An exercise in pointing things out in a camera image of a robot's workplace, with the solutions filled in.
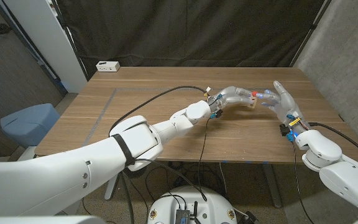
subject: black backdrop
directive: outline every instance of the black backdrop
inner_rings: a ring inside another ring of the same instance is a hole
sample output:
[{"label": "black backdrop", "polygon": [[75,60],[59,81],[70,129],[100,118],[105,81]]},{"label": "black backdrop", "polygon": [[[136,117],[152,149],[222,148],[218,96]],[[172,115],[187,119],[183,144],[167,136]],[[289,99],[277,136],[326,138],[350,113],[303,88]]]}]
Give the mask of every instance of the black backdrop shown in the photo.
[{"label": "black backdrop", "polygon": [[121,66],[287,67],[324,0],[60,0],[90,76]]}]

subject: table leg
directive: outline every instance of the table leg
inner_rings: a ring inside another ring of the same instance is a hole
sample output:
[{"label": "table leg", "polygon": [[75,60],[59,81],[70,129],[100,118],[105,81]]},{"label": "table leg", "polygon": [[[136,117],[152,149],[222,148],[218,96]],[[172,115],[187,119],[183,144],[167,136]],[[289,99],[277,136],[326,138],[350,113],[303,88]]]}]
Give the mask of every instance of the table leg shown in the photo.
[{"label": "table leg", "polygon": [[115,175],[114,177],[112,177],[112,179],[109,180],[106,188],[106,193],[104,193],[105,200],[111,200],[114,190],[116,189],[118,183],[117,177],[118,175]]},{"label": "table leg", "polygon": [[273,166],[271,164],[262,164],[262,168],[264,170],[265,177],[267,179],[267,184],[270,189],[270,194],[273,200],[273,206],[276,208],[281,208],[283,205],[281,203],[280,193],[278,192]]}]

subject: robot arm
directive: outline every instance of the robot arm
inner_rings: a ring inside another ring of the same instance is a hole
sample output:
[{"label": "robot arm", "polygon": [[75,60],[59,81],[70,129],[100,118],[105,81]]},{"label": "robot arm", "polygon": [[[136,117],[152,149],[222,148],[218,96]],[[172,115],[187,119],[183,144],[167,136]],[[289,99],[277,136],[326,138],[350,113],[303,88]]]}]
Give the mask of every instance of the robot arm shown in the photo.
[{"label": "robot arm", "polygon": [[223,109],[228,103],[238,103],[243,102],[249,107],[254,108],[256,103],[256,98],[252,96],[252,92],[243,88],[236,88],[234,86],[229,86],[217,95],[208,98],[208,104],[211,107],[211,112],[216,113],[217,111]]},{"label": "robot arm", "polygon": [[279,95],[266,90],[257,97],[270,101],[262,104],[276,112],[277,118],[291,130],[293,136],[288,138],[306,151],[303,163],[319,172],[327,188],[358,208],[358,162],[342,154],[341,148],[319,131],[311,130],[292,96],[278,81],[274,87]]},{"label": "robot arm", "polygon": [[[230,97],[224,100],[236,93],[219,94],[223,98],[213,107],[237,102]],[[94,144],[27,161],[0,162],[0,216],[54,215],[125,167],[146,166],[149,162],[135,158],[156,159],[164,144],[185,135],[212,111],[211,105],[200,101],[152,126],[143,116],[135,116],[112,129],[110,138]]]}]

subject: blue chair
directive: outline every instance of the blue chair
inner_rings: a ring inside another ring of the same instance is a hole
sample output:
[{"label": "blue chair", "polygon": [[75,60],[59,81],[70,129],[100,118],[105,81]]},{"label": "blue chair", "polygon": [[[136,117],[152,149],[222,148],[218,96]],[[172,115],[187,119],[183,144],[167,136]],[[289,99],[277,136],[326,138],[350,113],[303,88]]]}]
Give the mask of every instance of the blue chair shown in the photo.
[{"label": "blue chair", "polygon": [[35,105],[1,118],[2,131],[19,145],[38,146],[59,119],[52,104]]}]

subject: black cable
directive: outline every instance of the black cable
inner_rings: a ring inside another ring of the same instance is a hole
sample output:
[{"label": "black cable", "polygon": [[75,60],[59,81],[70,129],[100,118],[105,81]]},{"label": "black cable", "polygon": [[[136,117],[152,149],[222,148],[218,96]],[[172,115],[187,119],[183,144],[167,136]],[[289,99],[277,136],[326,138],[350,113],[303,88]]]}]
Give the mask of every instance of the black cable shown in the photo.
[{"label": "black cable", "polygon": [[205,124],[205,136],[204,136],[204,144],[203,144],[203,150],[201,151],[201,155],[200,155],[200,159],[198,161],[198,186],[200,187],[200,191],[201,191],[201,184],[200,184],[200,164],[201,164],[201,158],[203,157],[203,153],[204,153],[204,148],[205,148],[205,140],[206,140],[206,131],[208,128],[208,121],[210,121],[211,118],[208,118],[208,120],[206,121]]},{"label": "black cable", "polygon": [[[195,162],[191,162],[189,164],[186,164],[186,165],[191,165],[190,167],[187,167],[187,168],[182,168],[183,171],[182,171],[182,174],[184,176],[186,176],[189,172],[196,172],[196,175],[193,177],[195,180],[195,182],[198,180],[198,171],[197,170],[192,170],[192,168],[194,167],[197,167],[198,166],[198,163],[195,163]],[[212,173],[212,176],[214,176],[216,178],[216,183],[219,187],[217,187],[216,185],[213,185],[213,186],[208,186],[207,184],[203,183],[203,186],[207,187],[207,188],[210,188],[210,189],[213,189],[215,190],[216,192],[219,192],[221,195],[223,195],[224,197],[227,196],[226,193],[225,193],[225,190],[224,190],[224,184],[223,184],[223,180],[220,178],[219,175],[217,175],[217,172],[213,171],[210,166],[206,166],[209,170],[200,170],[200,173],[204,173],[204,172],[210,172]]]},{"label": "black cable", "polygon": [[[151,173],[152,171],[156,170],[156,169],[164,169],[164,170],[165,170],[165,175],[166,175],[166,180],[167,180],[167,187],[168,187],[168,193],[169,193],[170,195],[172,195],[172,194],[171,194],[171,191],[170,191],[170,186],[169,186],[169,183],[168,183],[168,170],[167,170],[166,168],[164,168],[164,167],[156,167],[156,168],[150,170],[150,172],[146,175],[146,178],[145,178],[146,189],[147,189],[147,192],[149,193],[150,197],[152,198],[153,202],[155,202],[155,200],[154,200],[154,198],[153,198],[153,195],[152,195],[151,191],[149,190],[149,185],[147,184],[147,178],[149,177],[150,173]],[[175,200],[178,202],[179,209],[181,210],[181,206],[180,206],[180,203],[179,203],[178,199],[177,199],[176,197],[174,197],[174,198],[175,198]]]},{"label": "black cable", "polygon": [[176,173],[176,175],[179,175],[179,176],[182,177],[186,182],[188,182],[192,187],[194,187],[195,189],[197,189],[197,190],[200,192],[201,196],[203,197],[203,200],[204,200],[205,202],[207,201],[205,194],[204,194],[199,188],[197,188],[193,183],[191,183],[191,181],[188,180],[183,174],[181,174],[181,173],[179,173],[178,171],[172,169],[171,167],[169,167],[169,166],[167,166],[167,165],[165,165],[165,164],[162,164],[162,163],[160,163],[160,162],[153,161],[153,160],[151,160],[151,159],[136,159],[135,161],[148,161],[148,162],[153,162],[153,163],[155,163],[155,164],[157,164],[157,165],[159,165],[159,166],[165,167],[166,169],[168,169],[168,170],[170,170],[170,171]]},{"label": "black cable", "polygon": [[215,98],[215,100],[208,106],[211,106],[212,104],[214,104],[216,102],[216,100],[218,100],[218,98]]},{"label": "black cable", "polygon": [[169,89],[169,90],[167,90],[167,91],[165,91],[165,92],[163,92],[163,93],[160,93],[160,94],[158,94],[157,96],[155,96],[155,97],[153,97],[153,98],[147,100],[146,102],[144,102],[144,103],[142,103],[141,105],[137,106],[136,108],[134,108],[134,109],[131,110],[130,112],[126,113],[124,116],[120,117],[120,118],[111,126],[110,131],[109,131],[109,136],[108,136],[108,137],[110,137],[110,132],[111,132],[111,130],[112,130],[115,126],[117,126],[117,124],[120,123],[124,118],[126,118],[127,116],[129,116],[131,113],[137,111],[139,108],[143,107],[143,106],[146,105],[147,103],[150,103],[151,101],[155,100],[156,98],[158,98],[158,97],[160,97],[160,96],[162,96],[162,95],[164,95],[164,94],[166,94],[166,93],[169,93],[169,92],[171,92],[171,91],[173,91],[173,90],[177,90],[177,89],[179,89],[179,88],[194,88],[194,89],[196,89],[196,90],[200,90],[200,91],[202,91],[203,93],[206,93],[206,94],[207,94],[207,92],[206,92],[205,90],[203,90],[202,88],[197,87],[197,86],[178,86],[178,87]]},{"label": "black cable", "polygon": [[[84,210],[87,212],[88,215],[92,215],[92,214],[88,211],[88,209],[85,208],[84,197],[82,198],[82,207],[84,208]],[[105,222],[117,224],[117,223],[114,222],[114,221],[105,221]]]},{"label": "black cable", "polygon": [[309,125],[311,127],[313,126],[321,126],[321,127],[324,127],[330,131],[333,131],[335,132],[336,134],[342,136],[344,139],[348,140],[350,143],[352,143],[353,145],[355,145],[355,147],[358,147],[358,143],[356,143],[355,141],[353,141],[351,138],[347,137],[346,135],[342,134],[340,131],[337,131],[336,129],[330,127],[330,126],[327,126],[325,124],[321,124],[321,123],[317,123],[317,122],[310,122]]},{"label": "black cable", "polygon": [[308,212],[306,211],[305,209],[305,206],[303,205],[303,201],[302,201],[302,198],[301,198],[301,192],[299,190],[299,181],[298,181],[298,172],[296,171],[296,149],[295,149],[295,145],[293,142],[292,143],[292,148],[293,148],[293,155],[294,155],[294,163],[293,163],[293,166],[295,168],[295,177],[296,177],[296,187],[298,188],[298,196],[299,196],[299,201],[301,202],[301,205],[302,205],[302,208],[303,208],[303,211],[305,212],[306,216],[308,217],[309,221],[314,224],[314,222],[311,220],[311,218],[309,217],[308,215]]},{"label": "black cable", "polygon": [[149,206],[147,205],[147,202],[146,202],[146,199],[143,197],[143,195],[140,193],[140,191],[135,187],[134,183],[132,182],[132,180],[125,174],[124,174],[124,177],[127,178],[127,180],[129,180],[129,182],[131,183],[131,185],[133,186],[133,188],[135,188],[135,190],[137,191],[137,193],[140,195],[140,197],[142,197],[143,199],[143,202],[144,202],[144,205],[146,206],[146,224],[147,224],[147,218],[149,216]]},{"label": "black cable", "polygon": [[131,218],[131,224],[135,224],[135,217],[134,217],[134,209],[132,208],[131,196],[129,195],[127,184],[125,183],[125,179],[123,177],[123,172],[118,173],[118,177],[122,180],[122,188],[125,192],[125,199],[127,200],[128,210],[129,210],[129,217]]},{"label": "black cable", "polygon": [[84,210],[87,212],[88,215],[92,215],[92,214],[88,211],[88,209],[85,208],[84,198],[85,198],[85,197],[82,198],[82,207],[84,207]]},{"label": "black cable", "polygon": [[158,199],[160,199],[160,198],[165,198],[165,197],[180,197],[183,201],[184,201],[184,203],[185,203],[185,210],[187,209],[187,203],[186,203],[186,201],[185,201],[185,199],[182,197],[182,196],[180,196],[180,195],[173,195],[173,194],[170,194],[170,195],[163,195],[163,196],[161,196],[161,197],[159,197]]}]

